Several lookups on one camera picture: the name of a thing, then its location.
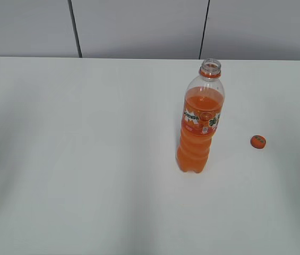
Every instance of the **orange bottle cap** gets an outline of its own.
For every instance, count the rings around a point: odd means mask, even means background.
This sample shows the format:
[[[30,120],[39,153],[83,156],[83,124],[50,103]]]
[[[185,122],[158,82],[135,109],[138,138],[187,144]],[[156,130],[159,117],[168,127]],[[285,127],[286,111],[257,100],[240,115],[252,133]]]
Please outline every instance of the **orange bottle cap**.
[[[262,137],[260,135],[254,135],[251,138],[250,143],[253,147],[255,147],[257,149],[263,149],[264,146],[267,144],[267,141],[265,140],[264,137]]]

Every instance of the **orange soda bottle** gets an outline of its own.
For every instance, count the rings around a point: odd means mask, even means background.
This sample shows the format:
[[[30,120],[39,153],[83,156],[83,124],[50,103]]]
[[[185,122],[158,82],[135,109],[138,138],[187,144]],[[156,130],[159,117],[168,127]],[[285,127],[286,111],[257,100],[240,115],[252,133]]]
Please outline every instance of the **orange soda bottle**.
[[[197,76],[187,87],[183,110],[181,139],[176,159],[183,172],[200,173],[209,157],[224,102],[224,88],[219,80],[221,64],[204,60]]]

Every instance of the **white table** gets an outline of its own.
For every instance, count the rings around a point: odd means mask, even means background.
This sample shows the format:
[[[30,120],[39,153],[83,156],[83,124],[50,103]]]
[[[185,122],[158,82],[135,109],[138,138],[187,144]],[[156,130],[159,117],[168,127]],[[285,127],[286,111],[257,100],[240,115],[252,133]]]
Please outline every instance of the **white table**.
[[[300,62],[221,62],[192,174],[175,150],[201,61],[0,57],[0,254],[300,254]]]

